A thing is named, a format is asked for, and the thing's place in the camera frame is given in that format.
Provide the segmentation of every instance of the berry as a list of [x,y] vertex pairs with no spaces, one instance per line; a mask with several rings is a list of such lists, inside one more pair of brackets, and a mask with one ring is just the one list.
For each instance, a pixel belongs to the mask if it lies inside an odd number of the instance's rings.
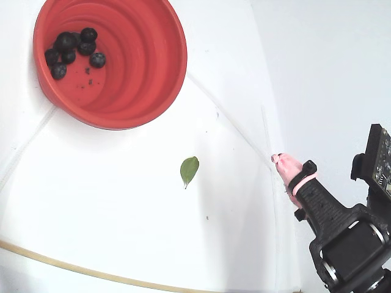
[[70,32],[62,32],[57,37],[57,40],[54,42],[54,49],[61,53],[67,52],[75,48],[77,42],[78,41],[73,34],[71,34]]
[[92,29],[91,27],[86,27],[81,31],[80,37],[84,43],[92,43],[97,39],[98,33],[95,29]]
[[49,49],[45,52],[46,64],[52,66],[59,60],[59,53],[55,49]]
[[54,79],[62,79],[67,74],[67,66],[64,63],[57,62],[51,68],[51,75]]
[[103,53],[95,53],[90,57],[90,64],[95,68],[102,68],[106,64],[106,56]]
[[65,53],[62,53],[61,55],[61,61],[65,64],[71,64],[76,59],[76,53],[75,50],[71,50]]
[[95,52],[96,48],[97,48],[97,44],[95,44],[95,42],[93,42],[93,43],[83,43],[82,42],[78,46],[78,51],[80,54],[82,54],[84,56],[89,56]]
[[80,43],[81,43],[80,34],[79,34],[78,32],[73,32],[72,34],[73,34],[73,36],[76,38],[76,46],[79,46]]

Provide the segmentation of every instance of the leaf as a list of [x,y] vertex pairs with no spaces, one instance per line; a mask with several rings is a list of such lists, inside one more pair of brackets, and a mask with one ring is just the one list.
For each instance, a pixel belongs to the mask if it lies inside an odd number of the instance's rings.
[[181,176],[185,184],[185,189],[188,188],[189,183],[193,180],[199,166],[200,162],[197,157],[190,157],[183,161],[181,166]]

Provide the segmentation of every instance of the white surface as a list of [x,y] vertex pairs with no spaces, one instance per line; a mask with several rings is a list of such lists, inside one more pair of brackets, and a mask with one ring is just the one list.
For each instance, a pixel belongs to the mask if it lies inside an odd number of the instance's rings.
[[[391,129],[391,2],[254,0],[253,8],[287,151],[312,159],[343,204],[364,203],[368,187],[350,170],[370,125]],[[302,288],[328,292],[309,255],[313,233],[297,229]]]
[[[7,3],[1,20],[3,31],[15,25],[19,34],[9,37],[20,50],[7,49],[11,69],[1,72],[2,163],[50,106],[31,56],[42,2]],[[260,157],[283,145],[251,6],[171,2],[189,46],[190,79],[176,102],[148,125],[121,132],[57,111],[0,193],[0,235],[53,258],[149,282],[223,292],[297,289],[292,206]],[[200,170],[183,190],[180,164],[194,155]],[[144,292],[4,251],[0,263],[1,292]]]

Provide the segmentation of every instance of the wooden stick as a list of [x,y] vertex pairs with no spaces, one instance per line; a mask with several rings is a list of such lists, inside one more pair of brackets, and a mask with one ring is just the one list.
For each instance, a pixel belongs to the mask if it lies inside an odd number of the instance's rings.
[[59,267],[60,269],[70,270],[75,273],[81,273],[83,275],[87,275],[87,276],[99,278],[99,279],[104,279],[104,280],[108,280],[108,281],[112,281],[112,282],[116,282],[116,283],[122,283],[122,284],[131,285],[131,286],[155,289],[155,290],[160,290],[160,291],[177,292],[177,293],[218,293],[218,292],[213,292],[213,291],[186,289],[186,288],[179,288],[179,287],[149,283],[149,282],[124,278],[124,277],[120,277],[120,276],[116,276],[116,275],[111,275],[109,273],[103,273],[103,272],[99,272],[97,270],[90,270],[85,267],[79,267],[74,264],[69,264],[67,262],[58,261],[56,259],[49,258],[44,255],[40,255],[36,252],[21,248],[19,246],[10,244],[10,243],[8,243],[6,241],[2,241],[2,240],[0,240],[0,248],[8,250],[12,253],[16,253],[18,255],[24,256],[26,258],[30,258],[35,261],[42,262],[44,264],[49,264],[54,267]]

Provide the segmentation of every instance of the orange silicone bowl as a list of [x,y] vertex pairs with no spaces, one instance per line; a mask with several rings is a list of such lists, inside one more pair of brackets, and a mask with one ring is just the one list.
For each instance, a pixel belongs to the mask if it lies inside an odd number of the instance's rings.
[[[63,31],[98,32],[106,65],[91,68],[76,53],[60,81],[45,62]],[[103,129],[128,129],[161,115],[176,99],[186,73],[186,40],[167,0],[47,0],[34,29],[34,59],[45,95],[78,120]]]

